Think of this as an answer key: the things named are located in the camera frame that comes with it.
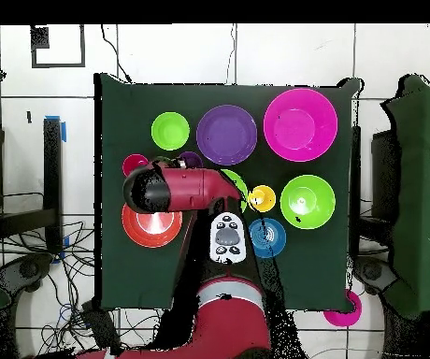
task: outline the red plate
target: red plate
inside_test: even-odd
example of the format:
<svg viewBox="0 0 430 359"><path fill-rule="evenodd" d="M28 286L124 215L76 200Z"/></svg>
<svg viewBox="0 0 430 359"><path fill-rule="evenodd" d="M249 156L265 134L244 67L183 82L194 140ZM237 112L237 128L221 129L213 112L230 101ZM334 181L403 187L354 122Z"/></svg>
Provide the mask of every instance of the red plate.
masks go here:
<svg viewBox="0 0 430 359"><path fill-rule="evenodd" d="M136 244L146 248L159 248L174 239L181 228L181 212L141 214L126 204L122 209L122 226Z"/></svg>

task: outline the plate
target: plate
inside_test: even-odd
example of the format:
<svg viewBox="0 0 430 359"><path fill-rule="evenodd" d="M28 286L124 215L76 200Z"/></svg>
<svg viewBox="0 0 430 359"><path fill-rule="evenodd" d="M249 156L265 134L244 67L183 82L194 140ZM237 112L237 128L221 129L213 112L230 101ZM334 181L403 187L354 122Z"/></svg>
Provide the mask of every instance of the plate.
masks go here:
<svg viewBox="0 0 430 359"><path fill-rule="evenodd" d="M257 219L250 225L249 233L255 254L262 259L277 256L285 247L285 229L275 219Z"/></svg>
<svg viewBox="0 0 430 359"><path fill-rule="evenodd" d="M181 212L135 213L122 208L122 226L127 236L146 248L160 248L172 241L181 229Z"/></svg>
<svg viewBox="0 0 430 359"><path fill-rule="evenodd" d="M247 208L247 200L249 197L249 189L247 188L247 185L243 181L240 175L237 174L237 172L231 171L230 169L221 169L221 172L223 172L230 180L236 185L236 187L243 193L244 196L241 197L241 211L242 213L245 212L245 209Z"/></svg>
<svg viewBox="0 0 430 359"><path fill-rule="evenodd" d="M196 129L196 142L202 154L215 164L241 163L255 149L255 121L243 108L218 106L200 120Z"/></svg>

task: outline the remote control button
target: remote control button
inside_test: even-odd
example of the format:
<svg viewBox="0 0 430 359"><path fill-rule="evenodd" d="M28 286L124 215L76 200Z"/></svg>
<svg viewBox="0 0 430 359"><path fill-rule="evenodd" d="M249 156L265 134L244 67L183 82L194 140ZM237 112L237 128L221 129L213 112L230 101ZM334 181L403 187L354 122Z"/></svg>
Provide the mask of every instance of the remote control button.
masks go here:
<svg viewBox="0 0 430 359"><path fill-rule="evenodd" d="M223 228L222 230L217 231L215 235L215 243L224 246L232 246L236 245L240 242L240 236L237 231L232 230L231 228Z"/></svg>

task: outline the yellow cup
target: yellow cup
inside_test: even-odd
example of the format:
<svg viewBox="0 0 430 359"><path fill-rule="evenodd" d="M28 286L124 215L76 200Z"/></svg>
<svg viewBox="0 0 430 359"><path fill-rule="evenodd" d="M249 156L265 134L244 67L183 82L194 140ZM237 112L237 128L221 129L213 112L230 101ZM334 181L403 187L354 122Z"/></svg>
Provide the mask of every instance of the yellow cup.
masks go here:
<svg viewBox="0 0 430 359"><path fill-rule="evenodd" d="M256 209L259 212L268 212L277 202L275 192L264 184L256 186L252 192L249 193L250 208Z"/></svg>

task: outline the pink bowl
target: pink bowl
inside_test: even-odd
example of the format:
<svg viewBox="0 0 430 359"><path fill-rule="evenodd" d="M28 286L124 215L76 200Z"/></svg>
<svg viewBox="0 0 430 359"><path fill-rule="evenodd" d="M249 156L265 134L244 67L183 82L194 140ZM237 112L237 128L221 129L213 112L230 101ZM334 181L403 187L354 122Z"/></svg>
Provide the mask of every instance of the pink bowl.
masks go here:
<svg viewBox="0 0 430 359"><path fill-rule="evenodd" d="M125 158L125 160L123 160L123 175L127 177L138 166L147 165L148 163L149 160L147 160L147 158L145 158L142 154L130 154L127 158Z"/></svg>
<svg viewBox="0 0 430 359"><path fill-rule="evenodd" d="M326 321L334 326L352 326L358 322L361 316L361 300L354 292L346 289L348 299L354 305L354 312L349 312L346 314L336 312L336 311L324 311L323 315Z"/></svg>
<svg viewBox="0 0 430 359"><path fill-rule="evenodd" d="M296 88L278 95L264 118L265 139L281 158L305 162L324 154L337 136L337 113L321 93Z"/></svg>

